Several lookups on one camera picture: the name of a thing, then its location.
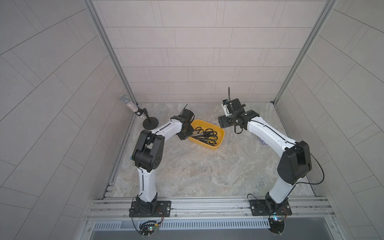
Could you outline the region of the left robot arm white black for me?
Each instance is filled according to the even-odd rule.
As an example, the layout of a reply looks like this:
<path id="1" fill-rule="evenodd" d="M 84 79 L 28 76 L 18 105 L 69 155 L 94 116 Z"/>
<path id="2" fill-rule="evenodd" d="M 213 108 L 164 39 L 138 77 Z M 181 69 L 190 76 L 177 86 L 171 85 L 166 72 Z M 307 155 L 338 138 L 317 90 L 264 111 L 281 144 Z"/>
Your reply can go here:
<path id="1" fill-rule="evenodd" d="M 139 173 L 139 193 L 135 203 L 137 211 L 153 214 L 157 207 L 158 193 L 156 190 L 156 169 L 159 167 L 162 158 L 164 145 L 172 136 L 178 136 L 185 140 L 192 135 L 194 128 L 192 122 L 195 114 L 188 110 L 182 110 L 178 116 L 173 116 L 161 127 L 153 130 L 141 131 L 132 160 L 135 162 Z"/>

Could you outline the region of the yellow handled scissors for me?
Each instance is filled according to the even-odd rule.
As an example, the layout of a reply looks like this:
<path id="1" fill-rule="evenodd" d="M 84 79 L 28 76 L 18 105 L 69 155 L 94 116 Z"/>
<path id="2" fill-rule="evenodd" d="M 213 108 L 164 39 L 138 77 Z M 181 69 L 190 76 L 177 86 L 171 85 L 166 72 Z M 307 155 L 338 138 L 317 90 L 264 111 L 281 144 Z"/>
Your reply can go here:
<path id="1" fill-rule="evenodd" d="M 209 146 L 215 146 L 217 144 L 216 137 L 194 137 L 194 139 Z"/>

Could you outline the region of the yellow plastic storage box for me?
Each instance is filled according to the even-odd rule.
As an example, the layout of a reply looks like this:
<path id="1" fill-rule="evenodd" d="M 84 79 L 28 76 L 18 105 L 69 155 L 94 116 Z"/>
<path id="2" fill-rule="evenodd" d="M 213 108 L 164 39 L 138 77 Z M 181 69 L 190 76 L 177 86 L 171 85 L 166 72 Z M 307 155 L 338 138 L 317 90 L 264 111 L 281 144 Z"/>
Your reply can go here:
<path id="1" fill-rule="evenodd" d="M 219 126 L 202 120 L 194 120 L 191 123 L 194 128 L 193 134 L 188 139 L 210 150 L 219 148 L 225 137 L 225 131 Z"/>

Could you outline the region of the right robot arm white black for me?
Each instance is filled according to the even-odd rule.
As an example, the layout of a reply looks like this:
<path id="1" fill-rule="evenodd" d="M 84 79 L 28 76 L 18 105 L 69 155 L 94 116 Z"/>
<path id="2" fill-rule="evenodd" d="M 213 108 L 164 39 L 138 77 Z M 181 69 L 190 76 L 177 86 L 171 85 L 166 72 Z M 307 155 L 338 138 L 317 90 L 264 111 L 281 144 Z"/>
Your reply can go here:
<path id="1" fill-rule="evenodd" d="M 295 186 L 312 170 L 315 157 L 306 142 L 297 142 L 283 135 L 255 111 L 245 111 L 245 106 L 239 99 L 223 100 L 225 114 L 218 117 L 219 124 L 222 129 L 239 126 L 255 134 L 281 157 L 277 167 L 278 178 L 265 196 L 265 208 L 273 214 L 283 207 Z"/>

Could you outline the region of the large black handled scissors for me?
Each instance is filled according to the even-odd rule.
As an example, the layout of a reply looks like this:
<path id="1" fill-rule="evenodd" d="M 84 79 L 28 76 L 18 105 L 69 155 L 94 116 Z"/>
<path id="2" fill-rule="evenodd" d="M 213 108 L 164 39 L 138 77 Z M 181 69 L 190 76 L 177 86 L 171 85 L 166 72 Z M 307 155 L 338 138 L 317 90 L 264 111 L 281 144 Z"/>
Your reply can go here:
<path id="1" fill-rule="evenodd" d="M 214 131 L 213 129 L 206 129 L 205 130 L 205 137 L 216 137 L 218 139 L 218 133 Z"/>

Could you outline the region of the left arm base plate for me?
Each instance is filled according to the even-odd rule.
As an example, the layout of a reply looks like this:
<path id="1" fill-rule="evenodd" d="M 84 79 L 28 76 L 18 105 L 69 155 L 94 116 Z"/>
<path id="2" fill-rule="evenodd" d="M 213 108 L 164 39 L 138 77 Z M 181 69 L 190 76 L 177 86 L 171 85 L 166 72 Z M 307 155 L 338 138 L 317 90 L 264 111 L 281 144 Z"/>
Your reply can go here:
<path id="1" fill-rule="evenodd" d="M 149 218 L 149 217 L 169 217 L 171 211 L 171 201 L 154 200 L 147 203 L 138 199 L 134 201 L 129 210 L 130 218 Z"/>

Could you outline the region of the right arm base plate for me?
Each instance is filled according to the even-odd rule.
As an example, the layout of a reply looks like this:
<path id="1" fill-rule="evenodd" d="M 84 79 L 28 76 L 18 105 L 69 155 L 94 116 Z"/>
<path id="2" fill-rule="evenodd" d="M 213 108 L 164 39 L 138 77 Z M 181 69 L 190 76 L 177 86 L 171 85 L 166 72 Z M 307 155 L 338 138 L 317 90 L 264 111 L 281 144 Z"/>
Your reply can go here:
<path id="1" fill-rule="evenodd" d="M 280 204 L 274 204 L 266 200 L 249 200 L 250 208 L 253 216 L 291 216 L 292 210 L 288 200 Z"/>

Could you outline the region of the small black handled scissors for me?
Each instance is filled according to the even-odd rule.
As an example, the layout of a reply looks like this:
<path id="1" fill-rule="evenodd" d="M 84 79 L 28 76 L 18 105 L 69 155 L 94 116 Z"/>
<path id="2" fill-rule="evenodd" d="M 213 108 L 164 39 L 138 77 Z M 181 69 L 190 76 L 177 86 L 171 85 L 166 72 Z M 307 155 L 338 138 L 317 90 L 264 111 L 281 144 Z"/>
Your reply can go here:
<path id="1" fill-rule="evenodd" d="M 204 138 L 205 130 L 202 127 L 196 127 L 195 131 L 191 135 L 192 138 Z"/>

